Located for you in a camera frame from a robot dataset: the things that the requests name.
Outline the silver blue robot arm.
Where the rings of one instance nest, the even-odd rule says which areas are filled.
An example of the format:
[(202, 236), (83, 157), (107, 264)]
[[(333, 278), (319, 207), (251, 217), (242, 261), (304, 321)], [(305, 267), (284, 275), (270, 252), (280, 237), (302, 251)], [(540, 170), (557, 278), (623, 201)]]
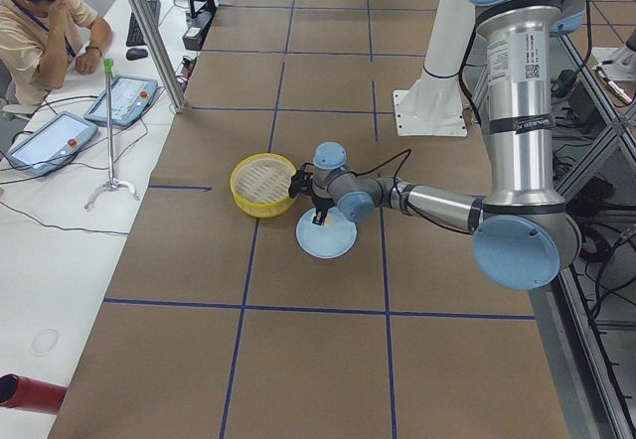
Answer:
[(579, 28), (587, 0), (467, 0), (487, 45), (489, 116), (482, 125), (492, 171), (485, 197), (444, 192), (398, 177), (352, 171), (344, 148), (319, 145), (307, 190), (313, 209), (296, 236), (315, 256), (345, 252), (356, 223), (386, 207), (473, 238), (494, 282), (515, 290), (549, 284), (577, 256), (580, 233), (553, 186), (549, 40)]

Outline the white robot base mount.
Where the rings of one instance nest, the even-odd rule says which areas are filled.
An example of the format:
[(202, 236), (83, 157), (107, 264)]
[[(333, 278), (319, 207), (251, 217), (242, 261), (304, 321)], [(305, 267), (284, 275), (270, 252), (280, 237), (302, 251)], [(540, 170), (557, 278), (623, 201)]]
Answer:
[(439, 0), (421, 76), (410, 89), (394, 92), (398, 135), (467, 135), (459, 72), (474, 21), (468, 0)]

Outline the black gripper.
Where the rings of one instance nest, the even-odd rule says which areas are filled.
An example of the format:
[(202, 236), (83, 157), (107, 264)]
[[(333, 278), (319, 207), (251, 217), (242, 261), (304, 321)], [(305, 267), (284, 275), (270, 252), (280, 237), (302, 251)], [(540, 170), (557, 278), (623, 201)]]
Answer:
[(312, 223), (323, 224), (329, 213), (329, 209), (332, 207), (332, 198), (325, 189), (313, 184), (311, 199), (316, 209), (312, 217)]

